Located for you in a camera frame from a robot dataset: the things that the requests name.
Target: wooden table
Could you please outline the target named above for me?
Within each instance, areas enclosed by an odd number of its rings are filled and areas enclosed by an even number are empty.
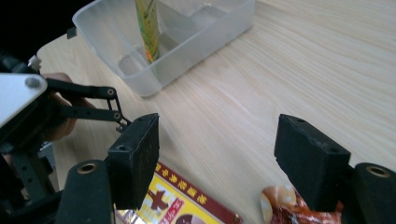
[[[274,157],[279,114],[305,119],[352,153],[396,170],[396,2],[261,0],[251,29],[148,98],[129,89],[81,35],[39,52],[42,73],[112,86],[124,116],[160,115],[160,161],[262,223],[264,187],[289,183]],[[98,108],[104,101],[91,100]],[[79,161],[104,159],[116,124],[79,120],[54,143],[60,188]]]

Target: clear plastic bin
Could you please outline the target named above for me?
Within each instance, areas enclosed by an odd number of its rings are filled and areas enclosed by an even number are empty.
[[[252,24],[254,0],[158,0],[160,58],[148,63],[134,0],[96,0],[73,17],[78,33],[140,96],[150,96]]]

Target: red food packet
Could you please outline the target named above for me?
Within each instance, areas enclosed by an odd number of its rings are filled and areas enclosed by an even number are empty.
[[[341,224],[341,203],[334,212],[311,211],[291,185],[267,187],[260,199],[265,224]]]

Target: snack package in container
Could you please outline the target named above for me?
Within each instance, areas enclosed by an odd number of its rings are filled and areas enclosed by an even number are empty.
[[[264,188],[260,201],[264,224],[341,224],[340,203],[334,212],[311,211],[292,185]]]
[[[140,34],[149,63],[158,59],[160,30],[157,19],[157,0],[135,0]]]

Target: bolt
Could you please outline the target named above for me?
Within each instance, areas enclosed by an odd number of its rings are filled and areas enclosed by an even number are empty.
[[[25,85],[29,88],[38,88],[40,87],[40,80],[36,77],[28,77],[25,79]]]

